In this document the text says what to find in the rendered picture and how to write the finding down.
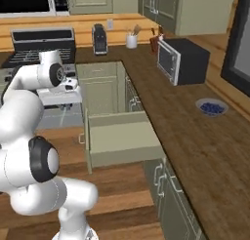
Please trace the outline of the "black toaster oven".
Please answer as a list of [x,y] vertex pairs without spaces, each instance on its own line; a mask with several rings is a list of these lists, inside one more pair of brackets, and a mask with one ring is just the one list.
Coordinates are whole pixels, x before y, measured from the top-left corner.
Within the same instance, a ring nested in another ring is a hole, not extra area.
[[157,66],[173,86],[203,84],[210,53],[186,38],[160,39]]

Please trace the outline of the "olive wall cupboard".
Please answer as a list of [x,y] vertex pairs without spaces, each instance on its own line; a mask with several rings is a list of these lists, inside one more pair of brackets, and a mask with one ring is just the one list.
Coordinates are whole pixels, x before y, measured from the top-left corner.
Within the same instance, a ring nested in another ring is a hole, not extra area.
[[130,14],[138,11],[138,0],[68,0],[72,15]]

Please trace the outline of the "black coffee machine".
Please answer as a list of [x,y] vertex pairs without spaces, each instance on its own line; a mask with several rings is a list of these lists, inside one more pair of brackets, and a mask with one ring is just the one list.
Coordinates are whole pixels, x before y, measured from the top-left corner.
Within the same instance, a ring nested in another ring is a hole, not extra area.
[[92,28],[92,41],[94,54],[96,56],[107,54],[107,39],[104,26],[96,23]]

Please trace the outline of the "open olive green drawer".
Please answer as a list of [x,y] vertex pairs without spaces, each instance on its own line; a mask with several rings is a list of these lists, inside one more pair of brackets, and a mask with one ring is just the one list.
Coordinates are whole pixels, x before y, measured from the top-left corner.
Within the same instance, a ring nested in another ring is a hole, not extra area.
[[160,159],[163,147],[144,111],[84,115],[88,172],[97,167]]

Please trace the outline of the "black and silver stove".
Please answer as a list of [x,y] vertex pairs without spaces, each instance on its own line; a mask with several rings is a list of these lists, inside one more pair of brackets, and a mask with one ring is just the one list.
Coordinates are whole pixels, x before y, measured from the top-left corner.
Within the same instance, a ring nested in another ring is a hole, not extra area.
[[[64,80],[52,89],[58,93],[80,88],[75,69],[75,39],[71,27],[13,29],[15,51],[0,65],[0,97],[16,66],[37,64],[39,53],[58,50],[62,60]],[[39,129],[80,127],[83,125],[81,103],[44,105]]]

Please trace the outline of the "white utensil pot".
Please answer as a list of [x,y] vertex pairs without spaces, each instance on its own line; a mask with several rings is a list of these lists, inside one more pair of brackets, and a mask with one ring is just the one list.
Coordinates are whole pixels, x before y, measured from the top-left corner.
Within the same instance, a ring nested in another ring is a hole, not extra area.
[[128,34],[126,36],[126,47],[128,49],[136,49],[137,48],[137,36]]

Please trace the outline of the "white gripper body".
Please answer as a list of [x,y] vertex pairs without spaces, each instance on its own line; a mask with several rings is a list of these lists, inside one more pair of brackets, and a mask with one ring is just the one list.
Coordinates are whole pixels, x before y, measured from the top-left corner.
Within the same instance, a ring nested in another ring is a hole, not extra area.
[[43,89],[38,90],[37,93],[44,105],[80,103],[82,101],[79,87],[75,90],[62,91],[58,93],[49,89]]

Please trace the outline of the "tall olive cupboard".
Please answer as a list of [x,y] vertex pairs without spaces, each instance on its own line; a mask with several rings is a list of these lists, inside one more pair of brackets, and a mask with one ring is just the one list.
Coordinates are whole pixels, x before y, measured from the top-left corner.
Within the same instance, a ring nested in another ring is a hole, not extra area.
[[138,0],[139,13],[178,36],[226,33],[233,0]]

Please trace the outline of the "white framed window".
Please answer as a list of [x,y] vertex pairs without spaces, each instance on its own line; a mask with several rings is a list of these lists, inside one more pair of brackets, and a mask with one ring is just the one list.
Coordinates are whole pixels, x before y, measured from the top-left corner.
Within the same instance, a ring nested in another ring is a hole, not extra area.
[[0,18],[68,15],[67,0],[0,0]]

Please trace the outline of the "grey bowl of blueberries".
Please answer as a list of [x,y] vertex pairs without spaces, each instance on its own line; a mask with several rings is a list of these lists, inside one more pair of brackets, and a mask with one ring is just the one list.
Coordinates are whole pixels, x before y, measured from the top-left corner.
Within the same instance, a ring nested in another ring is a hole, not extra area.
[[195,105],[203,114],[210,117],[223,115],[229,109],[223,101],[211,98],[199,99]]

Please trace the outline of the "wooden kitchen utensils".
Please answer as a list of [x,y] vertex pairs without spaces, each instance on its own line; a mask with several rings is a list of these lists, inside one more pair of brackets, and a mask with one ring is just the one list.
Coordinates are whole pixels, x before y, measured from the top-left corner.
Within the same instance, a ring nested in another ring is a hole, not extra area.
[[136,24],[132,30],[131,29],[128,30],[127,34],[131,36],[136,36],[139,34],[140,31],[141,31],[141,27],[138,24]]

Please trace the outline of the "brown knife block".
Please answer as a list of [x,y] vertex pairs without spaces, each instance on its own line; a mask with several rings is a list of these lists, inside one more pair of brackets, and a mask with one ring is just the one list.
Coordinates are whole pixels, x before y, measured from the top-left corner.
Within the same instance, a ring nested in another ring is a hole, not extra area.
[[152,37],[149,39],[151,52],[156,55],[158,52],[158,41],[163,39],[165,35],[161,25],[158,26],[158,33],[155,33],[154,29],[152,29],[151,32]]

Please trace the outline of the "olive corner cabinet run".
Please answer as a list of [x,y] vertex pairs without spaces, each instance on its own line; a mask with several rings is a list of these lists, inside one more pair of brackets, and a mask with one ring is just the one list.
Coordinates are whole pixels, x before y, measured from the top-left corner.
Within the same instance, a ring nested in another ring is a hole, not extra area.
[[82,107],[90,115],[124,112],[125,75],[121,61],[79,63],[76,65],[83,97]]

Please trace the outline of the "olive cabinet door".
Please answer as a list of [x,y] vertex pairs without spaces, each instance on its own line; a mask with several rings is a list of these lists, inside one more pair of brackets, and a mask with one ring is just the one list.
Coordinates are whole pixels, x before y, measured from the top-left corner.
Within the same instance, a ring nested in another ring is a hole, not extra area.
[[126,94],[126,110],[128,112],[135,112],[135,111],[130,111],[129,110],[129,101],[133,98],[133,97],[138,97],[138,94],[133,86],[133,83],[131,81],[131,79],[129,78],[129,76],[125,77],[125,84],[126,84],[126,88],[125,88],[125,94]]

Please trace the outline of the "black framed panel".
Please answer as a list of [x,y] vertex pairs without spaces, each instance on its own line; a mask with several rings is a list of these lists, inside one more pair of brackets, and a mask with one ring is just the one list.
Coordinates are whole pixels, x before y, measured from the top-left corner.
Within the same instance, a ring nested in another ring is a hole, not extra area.
[[221,77],[250,98],[250,0],[238,0]]

